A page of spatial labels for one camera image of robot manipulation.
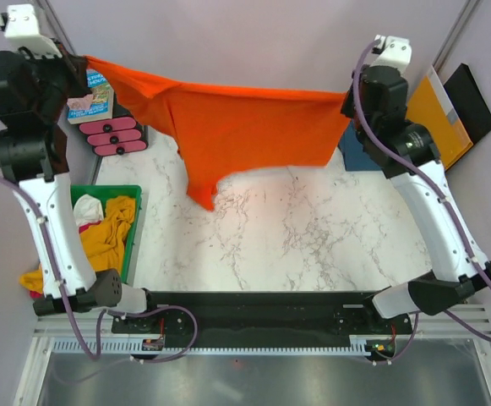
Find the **orange t shirt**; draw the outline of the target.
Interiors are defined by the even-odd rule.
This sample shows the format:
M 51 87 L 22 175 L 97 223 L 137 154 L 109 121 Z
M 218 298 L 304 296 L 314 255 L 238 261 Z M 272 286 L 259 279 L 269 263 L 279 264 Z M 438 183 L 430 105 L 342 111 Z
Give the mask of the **orange t shirt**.
M 340 92 L 203 85 L 86 60 L 141 124 L 174 139 L 188 197 L 207 211 L 234 173 L 325 166 L 350 122 Z

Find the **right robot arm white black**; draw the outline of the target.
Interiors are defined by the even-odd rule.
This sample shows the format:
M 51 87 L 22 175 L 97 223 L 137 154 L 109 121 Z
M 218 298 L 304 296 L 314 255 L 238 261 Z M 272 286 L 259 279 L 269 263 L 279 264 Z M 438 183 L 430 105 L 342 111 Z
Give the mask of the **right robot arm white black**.
M 491 260 L 461 217 L 431 134 L 406 119 L 408 83 L 399 70 L 366 65 L 352 77 L 341 111 L 353 119 L 363 151 L 406 202 L 432 263 L 431 271 L 371 298 L 361 319 L 378 333 L 393 317 L 437 315 L 487 288 Z

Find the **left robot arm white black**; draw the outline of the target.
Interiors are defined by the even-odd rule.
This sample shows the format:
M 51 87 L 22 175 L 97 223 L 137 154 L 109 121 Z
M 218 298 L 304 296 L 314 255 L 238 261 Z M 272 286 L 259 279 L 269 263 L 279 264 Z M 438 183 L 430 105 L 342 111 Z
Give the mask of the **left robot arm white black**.
M 74 221 L 67 137 L 58 120 L 68 98 L 90 94 L 86 66 L 66 51 L 41 58 L 25 47 L 0 51 L 0 181 L 22 206 L 39 255 L 37 315 L 108 308 L 153 332 L 160 312 L 145 290 L 122 283 L 115 269 L 95 272 Z

